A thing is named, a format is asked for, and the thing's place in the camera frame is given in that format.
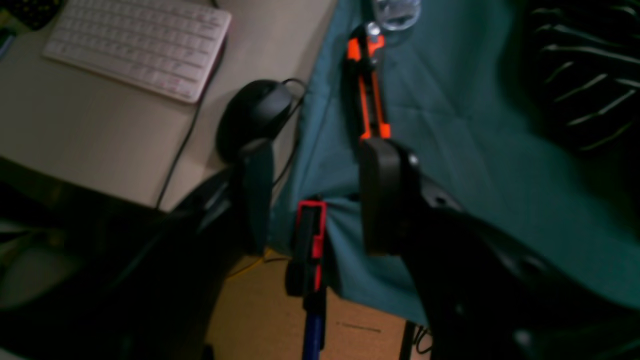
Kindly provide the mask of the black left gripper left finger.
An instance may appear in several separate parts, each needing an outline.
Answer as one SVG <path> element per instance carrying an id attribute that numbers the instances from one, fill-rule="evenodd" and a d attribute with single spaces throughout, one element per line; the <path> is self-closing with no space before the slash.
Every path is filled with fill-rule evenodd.
<path id="1" fill-rule="evenodd" d="M 274 150 L 256 139 L 167 214 L 112 287 L 102 360 L 214 360 L 211 315 L 231 269 L 265 252 Z"/>

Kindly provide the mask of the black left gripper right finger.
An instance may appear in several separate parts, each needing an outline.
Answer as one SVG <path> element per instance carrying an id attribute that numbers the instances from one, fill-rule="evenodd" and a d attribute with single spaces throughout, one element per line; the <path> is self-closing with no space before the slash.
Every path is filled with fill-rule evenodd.
<path id="1" fill-rule="evenodd" d="M 400 256 L 433 337 L 433 360 L 637 360 L 639 312 L 569 278 L 467 213 L 414 153 L 359 142 L 365 249 Z"/>

